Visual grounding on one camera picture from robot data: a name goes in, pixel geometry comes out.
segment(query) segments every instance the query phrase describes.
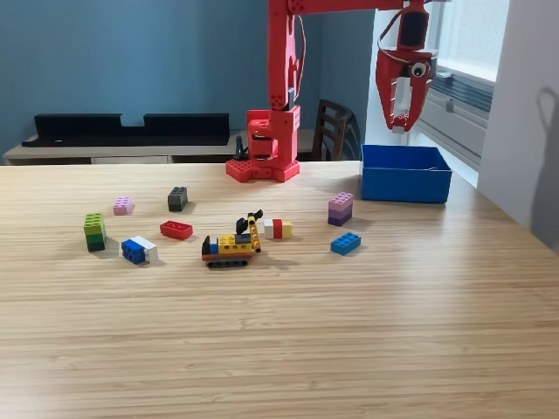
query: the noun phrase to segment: red robotic arm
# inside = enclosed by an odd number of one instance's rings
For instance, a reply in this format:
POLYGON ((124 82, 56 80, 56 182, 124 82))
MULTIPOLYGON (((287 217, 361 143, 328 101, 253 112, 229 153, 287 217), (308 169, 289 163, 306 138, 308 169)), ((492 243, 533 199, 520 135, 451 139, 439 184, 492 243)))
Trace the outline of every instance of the red robotic arm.
POLYGON ((400 17, 397 48, 379 51, 376 83, 388 128, 400 127, 409 131, 421 114, 434 73, 433 54, 420 51, 424 49, 429 14, 424 9, 424 0, 409 0, 409 3, 404 8, 404 0, 268 0, 268 73, 272 110, 248 112, 249 160, 228 161, 227 173, 240 182, 249 179, 285 182, 300 171, 295 160, 300 106, 294 102, 299 96, 304 64, 304 52, 301 62, 295 44, 296 18, 300 19, 301 15, 346 10, 400 10, 383 34, 400 17), (408 113, 394 115, 396 82, 400 77, 411 79, 411 106, 408 113))

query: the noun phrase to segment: yellow lego brick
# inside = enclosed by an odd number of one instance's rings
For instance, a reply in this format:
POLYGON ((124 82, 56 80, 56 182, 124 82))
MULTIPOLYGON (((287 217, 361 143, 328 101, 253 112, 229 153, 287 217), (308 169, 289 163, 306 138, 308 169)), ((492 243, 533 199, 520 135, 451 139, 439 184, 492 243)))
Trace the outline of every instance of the yellow lego brick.
POLYGON ((239 253, 251 253, 249 244, 235 244, 234 234, 225 234, 219 238, 218 249, 220 255, 234 255, 239 253))
POLYGON ((86 236, 91 236, 93 234, 102 234, 106 237, 105 233, 105 223, 103 215, 101 214, 89 214, 86 216, 86 222, 84 223, 84 232, 86 236))
POLYGON ((293 236, 293 225, 288 221, 281 222, 281 236, 283 239, 291 238, 293 236))

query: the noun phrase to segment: blue lego brick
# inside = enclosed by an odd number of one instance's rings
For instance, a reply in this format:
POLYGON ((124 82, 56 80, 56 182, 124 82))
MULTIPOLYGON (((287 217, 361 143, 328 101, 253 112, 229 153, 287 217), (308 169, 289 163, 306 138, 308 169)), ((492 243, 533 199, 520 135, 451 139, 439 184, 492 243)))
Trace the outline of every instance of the blue lego brick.
POLYGON ((345 256, 359 246, 361 246, 361 238, 354 233, 346 233, 332 242, 330 250, 345 256))
POLYGON ((122 243, 122 256, 133 264, 141 264, 146 261, 143 247, 134 240, 127 240, 122 243))

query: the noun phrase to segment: lego vehicle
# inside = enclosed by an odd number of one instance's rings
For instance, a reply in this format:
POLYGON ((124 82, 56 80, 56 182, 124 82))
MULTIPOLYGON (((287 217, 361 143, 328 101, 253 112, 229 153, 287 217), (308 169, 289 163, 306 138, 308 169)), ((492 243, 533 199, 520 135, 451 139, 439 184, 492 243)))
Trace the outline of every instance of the lego vehicle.
POLYGON ((237 221, 237 234, 225 234, 215 243, 211 243, 210 236, 202 244, 202 260, 209 268, 240 268, 247 266, 252 258, 252 251, 260 253, 259 231, 256 226, 264 213, 262 209, 257 213, 249 213, 246 219, 237 221))

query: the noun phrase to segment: blue plastic bin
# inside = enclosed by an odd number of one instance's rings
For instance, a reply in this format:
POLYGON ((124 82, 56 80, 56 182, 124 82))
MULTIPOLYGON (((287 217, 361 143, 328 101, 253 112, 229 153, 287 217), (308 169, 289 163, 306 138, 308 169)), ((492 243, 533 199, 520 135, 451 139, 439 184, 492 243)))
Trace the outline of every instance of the blue plastic bin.
POLYGON ((362 199, 445 203, 452 171, 435 147, 362 146, 362 199))

